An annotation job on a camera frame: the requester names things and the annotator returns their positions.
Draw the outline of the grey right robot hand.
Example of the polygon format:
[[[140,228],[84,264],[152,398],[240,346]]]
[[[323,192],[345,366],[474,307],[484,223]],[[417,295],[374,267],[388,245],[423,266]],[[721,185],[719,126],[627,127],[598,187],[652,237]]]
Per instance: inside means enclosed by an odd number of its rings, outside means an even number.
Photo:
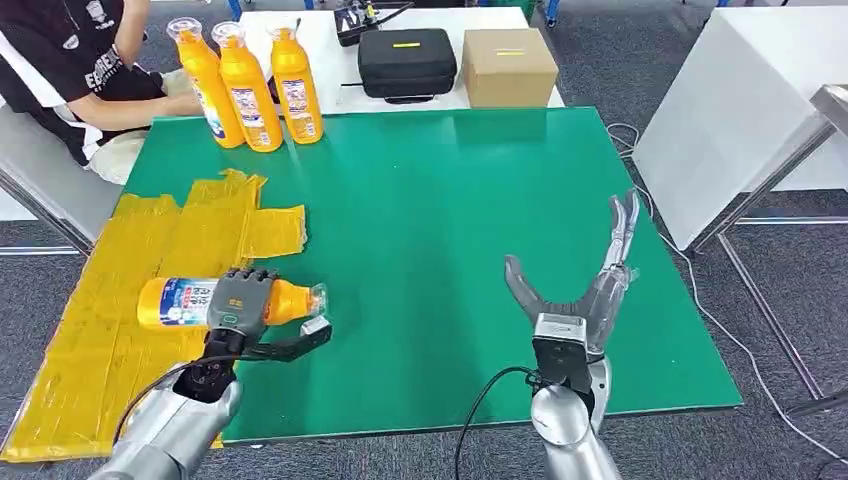
[[[514,255],[505,257],[506,284],[531,325],[537,326],[542,314],[582,318],[586,326],[587,356],[591,360],[604,355],[623,297],[634,277],[626,260],[640,213],[638,190],[629,189],[623,200],[611,196],[609,206],[612,214],[610,243],[603,263],[585,293],[573,303],[544,300],[526,279],[519,259]]]

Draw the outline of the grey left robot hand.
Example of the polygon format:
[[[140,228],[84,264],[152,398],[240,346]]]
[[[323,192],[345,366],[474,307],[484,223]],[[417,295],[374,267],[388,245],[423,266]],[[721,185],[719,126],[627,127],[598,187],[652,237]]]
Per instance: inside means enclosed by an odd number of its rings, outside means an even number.
[[[236,380],[236,362],[289,363],[326,344],[326,303],[322,284],[295,285],[267,270],[228,271],[213,289],[203,354],[180,372],[173,390],[214,403]]]

